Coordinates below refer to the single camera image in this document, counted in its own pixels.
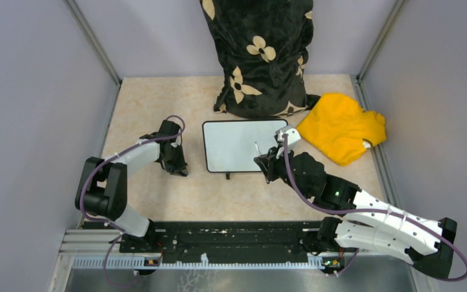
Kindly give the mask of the small whiteboard black frame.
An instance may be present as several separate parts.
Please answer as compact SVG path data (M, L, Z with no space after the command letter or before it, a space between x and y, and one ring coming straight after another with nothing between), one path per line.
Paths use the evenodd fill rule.
M288 125L285 119L209 120L202 124L206 169L210 173L260 172L254 142L263 155L277 145L275 132Z

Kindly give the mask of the aluminium frame post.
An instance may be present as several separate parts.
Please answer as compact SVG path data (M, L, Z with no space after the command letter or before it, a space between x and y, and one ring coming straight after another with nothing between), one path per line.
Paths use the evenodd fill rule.
M75 0L64 0L63 2L66 4L66 7L75 19L82 34L86 38L88 44L94 51L95 56L97 57L98 61L100 62L106 73L110 76L111 80L116 84L116 86L121 86L122 79L119 77L117 71L112 65L111 60L109 59L103 46L98 40L97 35L94 33L93 29L90 26L90 23L86 19L83 11L81 10L77 2Z
M398 19L403 7L407 5L408 1L406 0L396 0L393 3L392 9L387 16L381 30L379 31L379 34L371 47L365 61L363 62L359 73L356 76L356 79L358 83L362 83L364 79L366 78L369 70L373 66L373 63L375 62L379 51L381 50L382 46L384 45L384 42L386 41L387 37L391 33L392 27L396 23L396 20Z

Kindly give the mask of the black floral plush blanket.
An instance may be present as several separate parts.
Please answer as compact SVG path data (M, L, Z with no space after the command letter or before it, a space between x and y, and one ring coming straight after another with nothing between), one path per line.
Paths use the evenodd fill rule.
M200 1L224 84L215 113L247 119L311 110L304 73L313 40L313 1Z

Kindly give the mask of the right aluminium frame post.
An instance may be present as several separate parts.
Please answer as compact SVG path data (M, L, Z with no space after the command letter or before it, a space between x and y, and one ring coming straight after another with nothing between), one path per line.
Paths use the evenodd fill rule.
M365 61L363 62L359 73L356 76L356 79L358 83L362 83L364 79L366 78L369 70L373 66L373 63L375 62L379 51L381 50L382 46L384 45L384 42L386 41L387 37L391 33L392 27L396 23L396 20L398 19L403 7L407 5L408 1L406 0L396 0L393 3L392 9L387 16L381 30L379 31L379 34L371 47Z

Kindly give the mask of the blue capped whiteboard marker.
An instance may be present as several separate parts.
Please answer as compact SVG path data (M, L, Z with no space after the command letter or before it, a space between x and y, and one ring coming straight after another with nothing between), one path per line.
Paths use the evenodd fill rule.
M260 147L258 146L258 142L255 141L254 144L255 144L255 149L256 149L256 151L257 151L257 154L258 154L258 155L257 155L257 158L260 159L260 158L262 157L262 152L261 152L261 150L260 150Z

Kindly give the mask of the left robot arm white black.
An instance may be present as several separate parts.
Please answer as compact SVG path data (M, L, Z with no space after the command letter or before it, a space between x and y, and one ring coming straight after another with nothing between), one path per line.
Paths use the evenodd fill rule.
M184 120L171 115L156 132L141 136L132 146L105 158L88 158L75 196L77 210L89 221L134 237L134 244L142 251L152 251L158 236L152 221L128 204L128 178L154 162L170 175L188 176L184 131Z

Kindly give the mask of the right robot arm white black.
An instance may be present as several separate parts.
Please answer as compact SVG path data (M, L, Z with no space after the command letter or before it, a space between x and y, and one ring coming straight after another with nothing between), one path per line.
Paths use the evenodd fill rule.
M272 147L254 158L265 180L281 179L310 207L329 214L318 233L326 251L357 248L401 259L417 271L449 280L457 222L445 217L430 220L377 199L357 184L330 175L307 152L283 154Z

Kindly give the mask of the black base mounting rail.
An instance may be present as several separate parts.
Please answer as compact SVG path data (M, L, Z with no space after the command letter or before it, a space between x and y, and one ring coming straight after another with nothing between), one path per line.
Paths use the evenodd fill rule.
M88 223L79 252L98 254L98 266L157 269L318 269L338 276L354 248L333 240L337 219L322 221L157 222L144 237Z

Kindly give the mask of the yellow folded garment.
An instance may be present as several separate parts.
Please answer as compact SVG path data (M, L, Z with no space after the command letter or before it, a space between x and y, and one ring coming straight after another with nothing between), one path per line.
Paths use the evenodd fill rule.
M341 93L325 93L296 129L302 139L343 167L387 139L385 117Z

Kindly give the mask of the left aluminium frame post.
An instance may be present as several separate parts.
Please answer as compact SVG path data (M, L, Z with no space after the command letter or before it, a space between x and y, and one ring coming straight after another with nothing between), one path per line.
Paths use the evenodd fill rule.
M75 0L64 0L63 2L66 4L66 7L75 19L82 34L86 38L88 44L94 51L95 56L97 57L98 61L100 62L106 73L110 76L111 80L116 84L116 86L121 86L122 79L119 77L117 71L112 65L111 60L109 59L103 46L98 40L97 35L94 33L93 29L90 26L90 23L86 19L83 11L81 10L77 2Z

